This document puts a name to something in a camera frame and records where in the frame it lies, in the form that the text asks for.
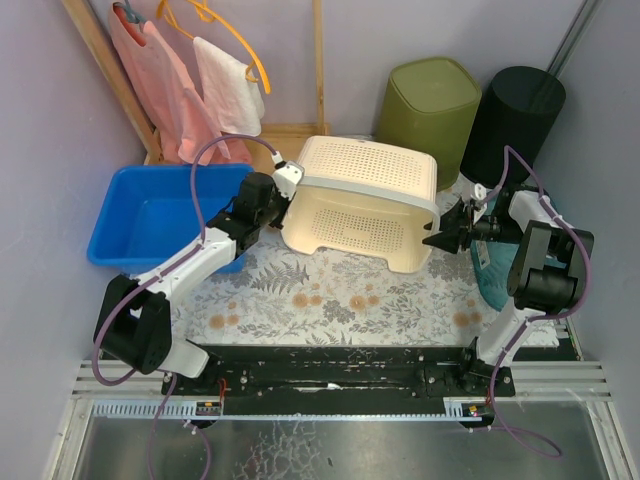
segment yellow hanger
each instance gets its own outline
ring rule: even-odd
[[[271,93],[271,84],[269,83],[269,76],[267,75],[267,71],[265,70],[264,65],[262,65],[262,62],[260,61],[260,58],[258,58],[258,55],[256,55],[256,52],[254,52],[253,48],[251,48],[251,45],[247,43],[247,41],[242,37],[242,35],[240,35],[238,31],[229,24],[229,22],[227,22],[224,18],[222,18],[216,12],[211,10],[207,6],[206,0],[202,0],[202,3],[198,3],[196,0],[187,0],[187,1],[190,4],[192,4],[194,7],[196,7],[196,11],[198,11],[198,15],[200,16],[200,18],[202,18],[202,16],[200,15],[201,11],[208,13],[211,16],[211,18],[213,18],[214,20],[218,20],[222,25],[224,25],[227,28],[227,30],[229,30],[233,34],[234,37],[238,39],[238,41],[242,44],[245,50],[249,52],[249,55],[251,55],[251,59],[252,59],[251,64],[247,67],[247,70],[245,72],[247,80],[249,80],[250,82],[258,81],[257,79],[253,78],[250,75],[250,71],[255,65],[258,68],[258,73],[260,73],[260,78],[262,79],[262,85],[264,86],[264,93],[269,95]]]
[[[167,0],[161,0],[158,4],[158,8],[156,9],[156,18],[162,17],[162,11],[167,9],[167,13],[164,15],[164,19],[167,21],[169,26],[175,28],[181,34],[193,40],[193,35],[184,30],[180,25],[178,25],[178,21],[176,20],[176,16],[173,14],[173,10],[171,10],[171,6]]]

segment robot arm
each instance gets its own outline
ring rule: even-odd
[[[204,240],[198,236],[149,272],[135,278],[118,275],[109,283],[94,341],[107,316],[126,295],[159,278],[118,312],[102,342],[105,352],[143,374],[160,369],[196,378],[202,373],[209,356],[196,344],[172,337],[171,304],[179,303],[209,275],[242,255],[258,241],[264,227],[282,228],[304,171],[294,162],[281,162],[276,168],[273,176],[247,175],[230,210],[223,209],[207,222]],[[176,263],[169,274],[163,274]]]
[[[489,329],[474,339],[467,349],[468,362],[462,377],[472,372],[474,384],[485,380],[498,357],[535,315],[556,314],[571,308],[585,289],[585,265],[571,237],[541,207],[537,191],[525,186],[503,189],[491,215],[478,215],[483,195],[472,195],[468,202],[460,200],[441,219],[441,232],[423,243],[450,253],[466,250],[472,240],[518,244],[509,271],[507,291],[511,297]],[[590,232],[574,232],[588,254],[593,247]],[[563,266],[548,265],[554,258]],[[530,326],[509,350],[502,365],[509,366],[520,345],[526,340]]]

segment clothing rack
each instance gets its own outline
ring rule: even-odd
[[[62,0],[62,3],[147,150],[145,165],[161,164],[163,159],[159,136],[140,105],[129,79],[120,65],[120,60],[111,48],[111,42],[93,9],[87,0]],[[316,123],[264,124],[260,135],[290,160],[298,158],[307,138],[313,135],[328,135],[330,132],[330,126],[325,123],[324,118],[322,0],[312,0],[312,3],[316,70]],[[269,152],[259,148],[255,142],[246,142],[246,144],[253,156],[254,168],[257,171],[271,173],[273,162]]]

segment gray wall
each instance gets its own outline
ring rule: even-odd
[[[536,169],[566,218],[596,237],[576,328],[600,359],[640,461],[640,2],[603,2],[561,80],[567,103]]]
[[[0,477],[37,479],[111,275],[89,236],[143,155],[59,1],[7,3],[0,32]]]
[[[111,0],[91,0],[105,17]],[[158,0],[131,0],[155,18]],[[179,24],[249,63],[226,29],[171,0]],[[324,0],[326,117],[334,133],[371,133],[391,69],[436,55],[458,60],[482,84],[513,64],[546,68],[582,0]],[[311,0],[216,0],[269,73],[265,121],[315,121]],[[159,29],[199,83],[191,40]]]

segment white cloth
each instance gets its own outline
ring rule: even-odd
[[[193,39],[204,104],[227,133],[259,135],[264,103],[257,83],[245,78],[247,65],[206,40]]]

